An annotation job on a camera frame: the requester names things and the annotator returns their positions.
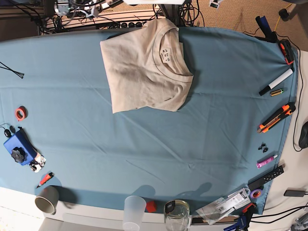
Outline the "beige T-shirt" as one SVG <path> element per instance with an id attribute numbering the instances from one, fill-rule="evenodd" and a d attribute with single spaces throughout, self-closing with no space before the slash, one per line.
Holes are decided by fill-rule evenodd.
<path id="1" fill-rule="evenodd" d="M 154 19 L 141 29 L 100 42 L 112 112 L 144 107 L 175 112 L 193 81 L 182 53 L 179 28 Z"/>

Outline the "blue table cloth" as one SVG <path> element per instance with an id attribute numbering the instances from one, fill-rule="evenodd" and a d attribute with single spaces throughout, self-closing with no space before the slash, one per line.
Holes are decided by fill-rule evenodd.
<path id="1" fill-rule="evenodd" d="M 271 97 L 259 91 L 288 69 L 277 44 L 221 28 L 180 28 L 184 59 L 194 78 L 176 112 L 145 107 L 112 113 L 100 42 L 121 30 L 70 32 L 0 44 L 0 122 L 23 127 L 47 159 L 34 173 L 0 149 L 0 185 L 37 194 L 55 174 L 64 200 L 122 209 L 129 195 L 165 203 L 186 200 L 193 210 L 225 196 L 277 166 L 257 161 L 281 154 L 291 119 L 267 133 L 257 127 L 294 101 L 298 73 Z M 15 117 L 24 106 L 28 116 Z M 265 143 L 268 151 L 258 147 Z"/>

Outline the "red small block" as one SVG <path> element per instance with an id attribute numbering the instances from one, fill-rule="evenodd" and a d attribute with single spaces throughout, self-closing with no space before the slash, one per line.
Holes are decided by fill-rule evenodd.
<path id="1" fill-rule="evenodd" d="M 146 210 L 147 210 L 147 212 L 149 212 L 149 213 L 154 213 L 154 212 L 156 212 L 156 211 L 157 211 L 157 205 L 156 205 L 155 201 L 148 201 L 148 202 L 146 203 Z"/>

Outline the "translucent plastic cup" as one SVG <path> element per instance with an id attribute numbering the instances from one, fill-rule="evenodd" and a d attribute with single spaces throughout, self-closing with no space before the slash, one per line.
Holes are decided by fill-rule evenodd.
<path id="1" fill-rule="evenodd" d="M 139 231 L 146 209 L 146 201 L 139 196 L 129 196 L 125 199 L 123 213 L 123 230 Z"/>

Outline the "glass jar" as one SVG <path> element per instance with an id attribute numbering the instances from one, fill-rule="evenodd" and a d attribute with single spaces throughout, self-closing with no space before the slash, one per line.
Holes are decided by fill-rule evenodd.
<path id="1" fill-rule="evenodd" d="M 169 201 L 164 207 L 164 222 L 168 231 L 186 231 L 189 224 L 190 207 L 183 200 Z"/>

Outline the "packaged item in plastic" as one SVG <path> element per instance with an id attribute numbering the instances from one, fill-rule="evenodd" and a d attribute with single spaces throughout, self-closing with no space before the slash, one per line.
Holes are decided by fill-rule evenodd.
<path id="1" fill-rule="evenodd" d="M 250 189 L 242 188 L 228 197 L 221 197 L 210 204 L 196 210 L 209 225 L 213 225 L 224 217 L 227 217 L 233 211 L 248 205 L 251 202 Z"/>

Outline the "purple glue tube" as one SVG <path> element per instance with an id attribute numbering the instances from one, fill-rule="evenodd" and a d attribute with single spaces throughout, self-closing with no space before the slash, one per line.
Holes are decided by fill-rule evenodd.
<path id="1" fill-rule="evenodd" d="M 263 161 L 257 162 L 256 166 L 258 169 L 262 168 L 263 166 L 267 165 L 268 163 L 272 162 L 274 159 L 276 159 L 278 155 L 273 155 Z"/>

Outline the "AA battery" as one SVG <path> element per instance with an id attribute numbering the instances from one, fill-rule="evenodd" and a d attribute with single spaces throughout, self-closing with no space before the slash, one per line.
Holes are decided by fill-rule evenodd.
<path id="1" fill-rule="evenodd" d="M 273 97 L 273 96 L 280 95 L 280 94 L 282 94 L 282 93 L 284 93 L 284 89 L 278 89 L 278 90 L 272 91 L 272 92 L 270 93 L 270 96 Z"/>

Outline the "red black small tool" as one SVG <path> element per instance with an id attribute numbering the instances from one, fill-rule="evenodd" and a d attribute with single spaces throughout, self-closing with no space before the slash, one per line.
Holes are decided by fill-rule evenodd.
<path id="1" fill-rule="evenodd" d="M 36 186 L 36 189 L 41 187 L 42 185 L 44 185 L 47 181 L 49 181 L 50 179 L 52 179 L 54 176 L 54 174 L 52 172 L 46 174 L 43 179 L 39 182 L 39 184 Z"/>

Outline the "black white marker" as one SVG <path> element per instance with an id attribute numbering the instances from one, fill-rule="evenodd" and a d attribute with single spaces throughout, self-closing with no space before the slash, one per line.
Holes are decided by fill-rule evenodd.
<path id="1" fill-rule="evenodd" d="M 285 71 L 283 74 L 281 74 L 279 77 L 277 77 L 275 80 L 273 80 L 270 84 L 268 84 L 265 88 L 263 88 L 260 92 L 259 95 L 263 96 L 265 93 L 279 85 L 281 82 L 286 80 L 290 75 L 293 74 L 293 70 L 289 68 L 287 71 Z"/>

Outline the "orange black utility knife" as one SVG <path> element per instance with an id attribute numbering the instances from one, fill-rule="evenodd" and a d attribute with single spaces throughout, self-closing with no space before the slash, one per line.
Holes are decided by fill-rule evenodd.
<path id="1" fill-rule="evenodd" d="M 259 125 L 257 133 L 266 133 L 296 110 L 295 102 L 289 102 L 275 111 L 265 122 Z"/>

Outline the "black zip ties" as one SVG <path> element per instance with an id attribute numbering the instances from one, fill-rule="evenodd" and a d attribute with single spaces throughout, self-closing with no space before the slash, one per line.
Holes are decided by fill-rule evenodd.
<path id="1" fill-rule="evenodd" d="M 11 68 L 9 68 L 7 65 L 5 65 L 4 63 L 0 62 L 0 67 L 1 69 L 5 69 L 5 70 L 8 70 L 8 71 L 11 71 L 13 72 L 14 74 L 16 74 L 17 76 L 19 76 L 21 79 L 24 78 L 24 73 L 21 73 L 21 72 L 18 72 L 18 71 L 15 71 Z"/>

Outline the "blue orange bar clamp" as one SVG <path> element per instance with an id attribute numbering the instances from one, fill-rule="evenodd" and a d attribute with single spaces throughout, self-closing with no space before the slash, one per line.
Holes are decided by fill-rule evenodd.
<path id="1" fill-rule="evenodd" d="M 242 210 L 242 215 L 237 219 L 236 223 L 224 228 L 224 231 L 247 231 L 249 223 L 255 212 L 257 205 L 256 203 L 250 203 Z"/>

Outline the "black knob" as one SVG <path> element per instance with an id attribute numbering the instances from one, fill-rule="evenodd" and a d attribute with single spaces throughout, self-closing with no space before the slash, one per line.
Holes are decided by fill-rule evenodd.
<path id="1" fill-rule="evenodd" d="M 14 149 L 12 149 L 11 157 L 17 163 L 23 163 L 25 161 L 25 155 L 26 153 L 22 148 L 15 147 Z"/>

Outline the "orange black clamp tool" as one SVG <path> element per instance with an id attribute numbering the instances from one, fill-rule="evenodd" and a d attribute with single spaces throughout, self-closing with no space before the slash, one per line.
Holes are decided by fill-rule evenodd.
<path id="1" fill-rule="evenodd" d="M 279 41 L 279 48 L 284 55 L 286 63 L 288 65 L 293 64 L 294 54 L 290 41 L 288 39 L 281 39 Z"/>

